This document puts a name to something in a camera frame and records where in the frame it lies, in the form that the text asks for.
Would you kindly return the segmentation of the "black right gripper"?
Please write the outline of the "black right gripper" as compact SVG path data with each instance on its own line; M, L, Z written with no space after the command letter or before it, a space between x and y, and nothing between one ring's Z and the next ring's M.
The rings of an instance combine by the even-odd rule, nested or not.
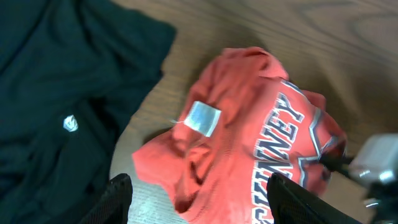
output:
M371 136L354 157L324 153L319 161L367 189L364 206L374 215L371 223L397 223L397 134Z

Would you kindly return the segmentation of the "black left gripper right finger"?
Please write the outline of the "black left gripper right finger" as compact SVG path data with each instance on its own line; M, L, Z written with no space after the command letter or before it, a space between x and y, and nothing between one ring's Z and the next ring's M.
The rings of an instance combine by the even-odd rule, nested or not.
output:
M276 224L360 224L278 172L268 180L267 197Z

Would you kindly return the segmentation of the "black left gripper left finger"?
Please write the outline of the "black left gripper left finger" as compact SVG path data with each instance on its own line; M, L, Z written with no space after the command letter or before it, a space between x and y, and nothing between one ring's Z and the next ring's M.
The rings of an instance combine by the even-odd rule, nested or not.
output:
M132 193L130 176L118 174L109 181L98 202L79 224L126 224Z

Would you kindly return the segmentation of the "red printed t-shirt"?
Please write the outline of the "red printed t-shirt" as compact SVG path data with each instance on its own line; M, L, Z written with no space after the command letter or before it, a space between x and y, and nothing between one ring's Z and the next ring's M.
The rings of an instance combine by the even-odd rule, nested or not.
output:
M177 123L132 155L137 176L161 186L189 223L272 223L273 173L322 194L330 173L320 157L344 153L345 133L325 106L262 48L225 49Z

